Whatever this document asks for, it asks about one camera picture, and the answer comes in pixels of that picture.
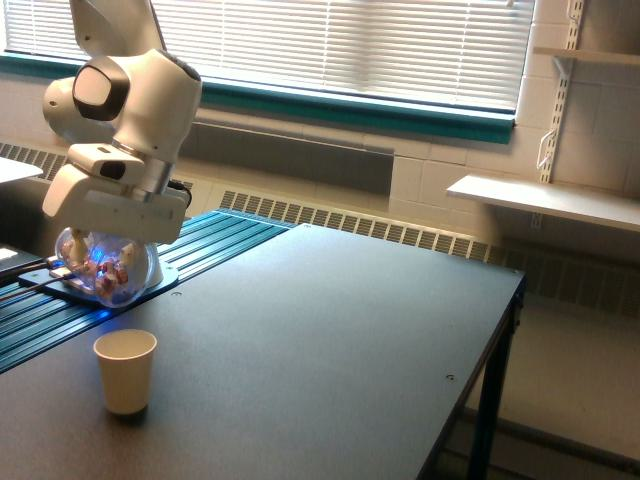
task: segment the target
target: white blinds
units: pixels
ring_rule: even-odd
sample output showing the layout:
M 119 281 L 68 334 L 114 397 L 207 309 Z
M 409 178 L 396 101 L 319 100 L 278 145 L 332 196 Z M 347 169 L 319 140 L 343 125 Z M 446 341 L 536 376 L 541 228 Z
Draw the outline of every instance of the white blinds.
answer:
M 13 51 L 82 58 L 66 0 L 4 0 Z M 204 76 L 515 110 L 534 0 L 154 0 Z

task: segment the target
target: wall vent grille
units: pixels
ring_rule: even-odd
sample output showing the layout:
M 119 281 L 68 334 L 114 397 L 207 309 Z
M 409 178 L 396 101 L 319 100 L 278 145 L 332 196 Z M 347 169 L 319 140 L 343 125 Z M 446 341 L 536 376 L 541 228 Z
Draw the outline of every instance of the wall vent grille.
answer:
M 43 171 L 43 174 L 39 175 L 38 178 L 44 178 L 46 180 L 53 180 L 58 170 L 67 163 L 66 155 L 58 155 L 35 148 L 12 145 L 10 143 L 0 143 L 0 157 L 35 165 Z
M 226 190 L 220 208 L 258 213 L 288 223 L 336 230 L 435 250 L 527 272 L 527 291 L 561 302 L 627 317 L 640 317 L 640 271 L 589 257 L 544 249 L 492 245 L 469 236 L 341 209 L 318 208 Z

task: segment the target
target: blue light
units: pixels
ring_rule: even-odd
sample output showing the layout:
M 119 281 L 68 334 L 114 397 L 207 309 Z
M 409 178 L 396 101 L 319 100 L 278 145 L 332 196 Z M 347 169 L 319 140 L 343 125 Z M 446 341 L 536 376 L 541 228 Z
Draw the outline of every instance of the blue light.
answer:
M 104 257 L 104 250 L 102 250 L 102 248 L 94 247 L 91 249 L 91 255 L 89 256 L 89 258 L 93 262 L 100 263 L 103 257 Z

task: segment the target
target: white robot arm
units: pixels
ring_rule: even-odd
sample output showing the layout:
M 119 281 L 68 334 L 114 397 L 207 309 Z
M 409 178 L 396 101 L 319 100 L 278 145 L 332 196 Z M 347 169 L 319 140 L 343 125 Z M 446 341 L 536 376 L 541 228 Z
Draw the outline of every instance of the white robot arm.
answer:
M 43 211 L 71 227 L 75 256 L 86 254 L 78 242 L 91 234 L 171 243 L 188 196 L 167 183 L 200 103 L 200 77 L 164 49 L 150 0 L 70 5 L 78 45 L 93 58 L 45 94 L 52 129 L 80 143 L 69 148 Z M 93 268 L 89 257 L 65 261 Z

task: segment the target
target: table leg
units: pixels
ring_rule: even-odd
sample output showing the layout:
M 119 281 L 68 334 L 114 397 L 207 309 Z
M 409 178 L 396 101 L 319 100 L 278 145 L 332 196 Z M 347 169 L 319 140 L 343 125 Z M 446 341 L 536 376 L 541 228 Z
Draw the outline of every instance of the table leg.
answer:
M 513 336 L 516 326 L 516 313 L 518 308 L 517 302 L 513 302 L 508 313 L 509 325 L 502 333 L 496 348 L 487 360 L 473 446 L 471 448 L 471 456 L 467 470 L 468 480 L 485 480 L 487 478 L 493 434 L 495 433 L 496 423 L 498 421 L 502 386 L 504 384 L 505 374 L 507 373 L 511 337 Z

